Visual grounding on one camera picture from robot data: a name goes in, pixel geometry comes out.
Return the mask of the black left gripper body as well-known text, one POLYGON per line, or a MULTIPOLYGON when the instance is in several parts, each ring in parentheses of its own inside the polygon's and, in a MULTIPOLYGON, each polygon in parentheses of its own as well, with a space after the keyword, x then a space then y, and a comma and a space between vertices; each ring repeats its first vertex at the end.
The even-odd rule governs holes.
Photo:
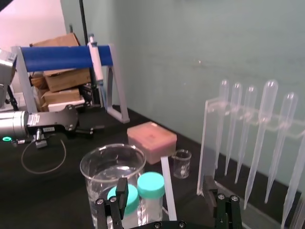
POLYGON ((29 115, 27 131, 30 135, 40 129, 43 134, 63 133, 75 135, 79 126, 78 111, 74 105, 67 105, 63 110, 40 112, 29 115))

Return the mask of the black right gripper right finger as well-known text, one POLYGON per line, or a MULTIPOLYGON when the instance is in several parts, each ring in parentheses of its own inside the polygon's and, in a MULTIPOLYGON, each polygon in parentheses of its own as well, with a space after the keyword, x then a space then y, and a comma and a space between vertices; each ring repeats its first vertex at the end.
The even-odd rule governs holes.
POLYGON ((240 198, 218 192, 212 176, 204 177, 204 198, 214 218, 213 229, 241 229, 240 198))

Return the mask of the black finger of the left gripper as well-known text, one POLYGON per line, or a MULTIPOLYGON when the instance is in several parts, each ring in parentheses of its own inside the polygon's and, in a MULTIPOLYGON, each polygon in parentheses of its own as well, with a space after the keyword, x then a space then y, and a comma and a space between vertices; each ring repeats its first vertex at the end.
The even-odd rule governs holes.
POLYGON ((105 130, 104 125, 96 125, 94 127, 76 127, 75 130, 71 132, 71 138, 86 138, 92 139, 96 134, 101 134, 105 130))
POLYGON ((87 83, 78 86, 80 95, 84 98, 85 102, 78 105, 78 112, 85 112, 86 109, 97 110, 100 108, 100 99, 96 85, 87 83))

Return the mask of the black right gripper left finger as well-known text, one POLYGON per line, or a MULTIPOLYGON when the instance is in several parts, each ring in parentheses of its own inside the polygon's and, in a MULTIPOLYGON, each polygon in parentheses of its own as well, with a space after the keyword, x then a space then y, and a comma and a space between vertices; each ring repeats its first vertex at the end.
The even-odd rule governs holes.
POLYGON ((97 214, 97 228, 107 229, 107 218, 112 219, 114 229, 123 229, 122 220, 128 199, 128 180, 125 177, 119 178, 115 195, 109 199, 98 198, 95 201, 97 214))

